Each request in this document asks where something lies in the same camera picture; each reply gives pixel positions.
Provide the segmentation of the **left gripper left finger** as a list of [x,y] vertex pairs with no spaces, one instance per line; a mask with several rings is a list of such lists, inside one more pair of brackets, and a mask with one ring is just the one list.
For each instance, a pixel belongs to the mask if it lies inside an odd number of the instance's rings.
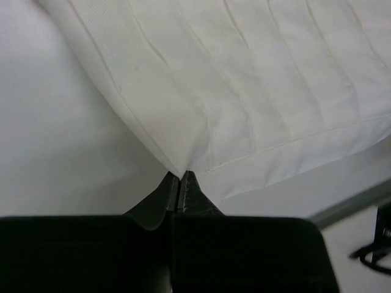
[[179,180],[121,215],[1,218],[2,292],[170,292],[169,214]]

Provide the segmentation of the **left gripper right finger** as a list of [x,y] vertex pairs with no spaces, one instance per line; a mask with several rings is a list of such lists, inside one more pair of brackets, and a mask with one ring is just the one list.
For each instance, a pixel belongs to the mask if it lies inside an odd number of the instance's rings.
[[174,292],[338,292],[318,227],[291,217],[224,215],[195,174],[171,217]]

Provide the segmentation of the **white pleated skirt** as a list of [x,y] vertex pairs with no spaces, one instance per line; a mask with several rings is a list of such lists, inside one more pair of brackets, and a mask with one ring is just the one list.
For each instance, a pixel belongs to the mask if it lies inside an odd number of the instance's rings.
[[390,135],[389,1],[43,1],[96,88],[214,201]]

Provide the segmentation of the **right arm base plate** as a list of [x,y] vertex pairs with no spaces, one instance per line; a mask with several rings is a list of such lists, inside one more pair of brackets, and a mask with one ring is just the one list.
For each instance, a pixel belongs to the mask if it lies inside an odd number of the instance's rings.
[[386,256],[390,256],[390,203],[378,208],[373,242],[354,251],[349,258],[358,259],[369,269],[390,276],[390,266],[379,264]]

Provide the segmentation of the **aluminium front rail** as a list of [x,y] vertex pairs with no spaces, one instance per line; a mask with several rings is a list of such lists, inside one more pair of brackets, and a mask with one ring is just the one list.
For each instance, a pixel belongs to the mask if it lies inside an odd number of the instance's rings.
[[390,180],[373,186],[347,200],[333,205],[309,217],[319,229],[323,230],[370,206],[390,200]]

